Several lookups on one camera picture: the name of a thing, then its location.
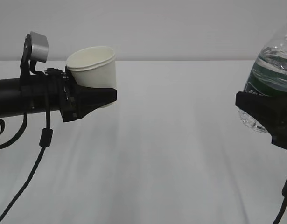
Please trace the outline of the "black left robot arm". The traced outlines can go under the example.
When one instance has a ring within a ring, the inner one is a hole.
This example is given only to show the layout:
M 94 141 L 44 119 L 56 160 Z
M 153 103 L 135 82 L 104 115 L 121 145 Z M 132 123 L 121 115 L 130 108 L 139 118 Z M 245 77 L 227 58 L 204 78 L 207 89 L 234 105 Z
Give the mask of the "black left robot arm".
M 116 101 L 116 87 L 86 87 L 76 80 L 69 68 L 48 68 L 44 73 L 36 71 L 36 63 L 46 62 L 48 52 L 46 36 L 36 32 L 27 34 L 20 77 L 0 80 L 0 118 L 44 112 L 45 97 L 48 97 L 52 111 L 60 111 L 64 122 L 82 119 Z

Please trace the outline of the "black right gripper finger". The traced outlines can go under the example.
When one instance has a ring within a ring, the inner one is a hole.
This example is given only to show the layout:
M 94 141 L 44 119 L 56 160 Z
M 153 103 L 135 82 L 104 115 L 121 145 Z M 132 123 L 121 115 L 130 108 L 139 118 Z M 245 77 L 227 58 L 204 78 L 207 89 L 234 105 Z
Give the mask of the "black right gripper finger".
M 287 150 L 287 94 L 269 97 L 239 91 L 235 105 L 267 130 L 273 145 Z

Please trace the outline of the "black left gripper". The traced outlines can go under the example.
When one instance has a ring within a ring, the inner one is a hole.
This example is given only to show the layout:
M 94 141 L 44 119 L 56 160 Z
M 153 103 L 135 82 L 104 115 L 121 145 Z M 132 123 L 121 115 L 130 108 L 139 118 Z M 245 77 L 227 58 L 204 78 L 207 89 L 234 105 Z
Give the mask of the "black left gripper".
M 49 103 L 50 111 L 59 111 L 63 122 L 84 118 L 92 111 L 117 100 L 114 88 L 93 88 L 77 84 L 72 73 L 65 70 L 47 68 L 43 88 L 43 111 Z

